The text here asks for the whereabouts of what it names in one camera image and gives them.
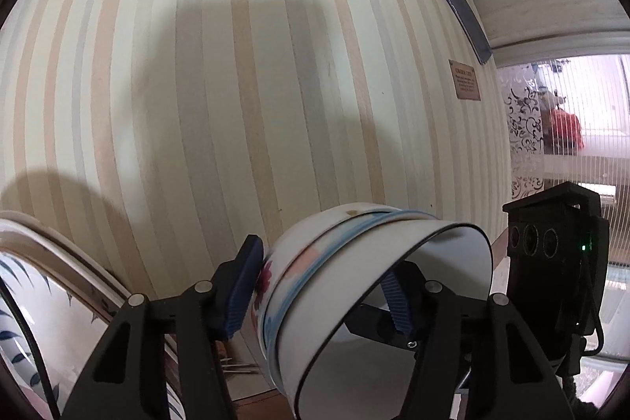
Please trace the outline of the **white bowl blue dots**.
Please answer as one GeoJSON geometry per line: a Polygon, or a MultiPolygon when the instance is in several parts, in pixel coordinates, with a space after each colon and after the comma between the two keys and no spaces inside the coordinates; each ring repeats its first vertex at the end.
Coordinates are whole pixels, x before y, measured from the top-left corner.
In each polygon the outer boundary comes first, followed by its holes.
{"type": "Polygon", "coordinates": [[[256,286],[252,321],[273,384],[282,389],[274,347],[284,318],[308,281],[344,246],[382,224],[433,220],[429,212],[354,202],[313,214],[294,224],[266,252],[256,286]]]}

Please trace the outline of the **white bowl dark rim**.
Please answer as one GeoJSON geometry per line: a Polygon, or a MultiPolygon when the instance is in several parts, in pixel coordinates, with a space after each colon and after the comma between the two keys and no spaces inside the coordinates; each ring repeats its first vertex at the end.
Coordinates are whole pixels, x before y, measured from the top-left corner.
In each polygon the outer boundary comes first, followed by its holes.
{"type": "Polygon", "coordinates": [[[464,298],[490,292],[492,253],[483,229],[420,211],[365,212],[301,242],[269,289],[261,344],[271,378],[297,419],[392,419],[402,408],[415,350],[427,327],[412,321],[396,272],[419,270],[464,298]]]}

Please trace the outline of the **white plate blue leaf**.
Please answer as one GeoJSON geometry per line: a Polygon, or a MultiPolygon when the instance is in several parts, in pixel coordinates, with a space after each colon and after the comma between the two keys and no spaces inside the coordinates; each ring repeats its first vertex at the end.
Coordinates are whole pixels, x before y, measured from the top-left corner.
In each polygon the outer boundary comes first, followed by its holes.
{"type": "MultiPolygon", "coordinates": [[[[63,411],[108,322],[28,262],[1,255],[1,283],[19,308],[39,348],[57,409],[63,411]]],[[[1,357],[46,419],[51,417],[31,343],[6,301],[1,302],[1,357]]]]}

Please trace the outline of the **patterned glass door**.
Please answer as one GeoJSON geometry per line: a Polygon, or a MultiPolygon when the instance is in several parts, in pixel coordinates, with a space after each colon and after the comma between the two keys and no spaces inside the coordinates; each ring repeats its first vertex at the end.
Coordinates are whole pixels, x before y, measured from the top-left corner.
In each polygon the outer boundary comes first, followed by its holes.
{"type": "Polygon", "coordinates": [[[577,56],[502,67],[511,197],[565,181],[600,195],[609,260],[629,264],[629,56],[577,56]]]}

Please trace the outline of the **brown mat label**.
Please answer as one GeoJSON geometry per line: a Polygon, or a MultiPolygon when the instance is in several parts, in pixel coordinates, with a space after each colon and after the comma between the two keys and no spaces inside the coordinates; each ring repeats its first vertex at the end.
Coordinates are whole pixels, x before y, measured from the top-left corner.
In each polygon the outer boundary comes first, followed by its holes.
{"type": "Polygon", "coordinates": [[[456,96],[460,100],[480,101],[475,69],[467,64],[449,60],[456,96]]]}

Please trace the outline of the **striped cat table mat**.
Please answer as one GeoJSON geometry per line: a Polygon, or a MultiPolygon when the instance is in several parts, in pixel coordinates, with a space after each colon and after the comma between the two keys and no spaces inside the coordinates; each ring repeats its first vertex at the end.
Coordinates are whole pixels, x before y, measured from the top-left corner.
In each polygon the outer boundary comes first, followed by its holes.
{"type": "Polygon", "coordinates": [[[495,239],[509,198],[497,69],[445,0],[18,0],[1,31],[1,206],[130,291],[349,202],[495,239]]]}

